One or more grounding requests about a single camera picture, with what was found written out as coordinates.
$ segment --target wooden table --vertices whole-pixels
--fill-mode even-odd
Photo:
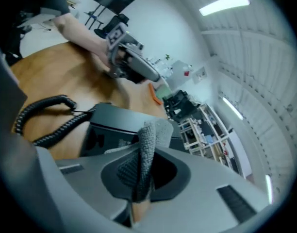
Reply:
[[[147,83],[111,79],[97,66],[102,66],[97,57],[67,42],[36,52],[11,68],[19,79],[20,88],[28,96],[23,107],[43,98],[65,94],[77,102],[77,110],[86,111],[96,103],[111,102],[115,106],[167,118],[164,107],[152,99]],[[26,123],[24,137],[33,141],[71,118],[65,105],[52,106]],[[53,146],[50,149],[53,158],[79,157],[88,125],[89,122],[81,124]]]

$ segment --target metal shelving unit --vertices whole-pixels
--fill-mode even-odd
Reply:
[[[198,120],[193,118],[188,118],[180,124],[180,130],[182,137],[184,139],[184,146],[189,150],[190,154],[206,157],[215,160],[231,169],[233,166],[229,154],[233,155],[233,150],[230,144],[228,144],[229,133],[222,120],[218,117],[212,107],[205,104],[199,107],[204,121],[208,123],[212,132],[214,133],[214,141],[208,143],[205,136],[201,132],[201,124]],[[192,133],[195,140],[189,141],[187,133]]]

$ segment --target human arm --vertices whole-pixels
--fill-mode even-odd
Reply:
[[[106,66],[110,66],[106,55],[106,40],[91,33],[71,13],[56,17],[53,22],[65,39],[94,53]]]
[[[42,6],[61,12],[53,22],[64,38],[94,53],[106,66],[110,66],[106,41],[90,32],[70,13],[66,0],[45,0]]]

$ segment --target gray fabric cloth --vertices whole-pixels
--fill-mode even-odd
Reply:
[[[173,133],[171,123],[164,119],[156,119],[145,122],[144,127],[138,132],[139,152],[135,152],[131,158],[118,167],[118,177],[127,186],[133,189],[133,202],[141,202],[147,199],[154,190],[154,182],[151,176],[151,167],[154,159],[155,147],[168,148]],[[107,150],[111,153],[130,148],[130,146]]]

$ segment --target shelf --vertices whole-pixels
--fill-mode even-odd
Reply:
[[[213,146],[214,144],[219,143],[221,141],[225,141],[227,139],[229,139],[229,136],[225,136],[225,137],[221,138],[220,140],[214,141],[213,143],[208,143],[208,145],[205,146],[204,148],[209,147],[209,146]]]
[[[181,133],[186,132],[186,131],[189,131],[191,129],[192,129],[192,127],[191,126],[188,126],[186,128],[181,129]]]
[[[201,150],[192,152],[192,155],[197,155],[197,156],[204,157],[203,152],[201,152]]]
[[[216,130],[215,130],[215,128],[214,128],[214,126],[213,126],[211,120],[209,119],[209,117],[208,117],[208,115],[207,115],[207,113],[205,113],[205,111],[202,109],[202,107],[199,107],[199,109],[201,110],[201,112],[202,112],[203,115],[205,116],[206,121],[208,122],[210,128],[211,128],[212,131],[214,132],[214,135],[216,136],[216,138],[217,138],[218,140],[220,140],[220,136],[219,136],[218,133],[216,132]]]
[[[204,156],[206,158],[214,160],[214,155],[210,147],[202,149],[202,151],[204,152]]]
[[[197,152],[200,152],[199,156],[204,157],[203,150],[202,150],[201,148],[190,149],[190,153],[191,153],[192,155],[194,155],[194,153],[197,153]]]
[[[226,129],[224,123],[222,122],[222,120],[218,117],[218,115],[216,114],[216,112],[214,111],[214,109],[211,106],[207,105],[207,108],[210,111],[213,118],[215,119],[215,121],[218,124],[221,131],[224,133],[225,136],[227,136],[229,133],[228,133],[228,130]]]
[[[214,160],[217,161],[217,156],[216,156],[216,153],[215,153],[215,150],[214,150],[213,146],[210,146],[210,149],[211,149]]]
[[[188,137],[187,137],[186,133],[185,132],[182,132],[181,135],[183,137],[183,143],[184,144],[185,143],[189,144]]]
[[[233,169],[230,158],[228,156],[225,156],[225,159],[227,161],[228,167],[230,167],[231,169]]]
[[[217,151],[217,155],[222,155],[223,154],[223,149],[222,149],[219,142],[215,143],[213,146],[215,147],[215,149]]]

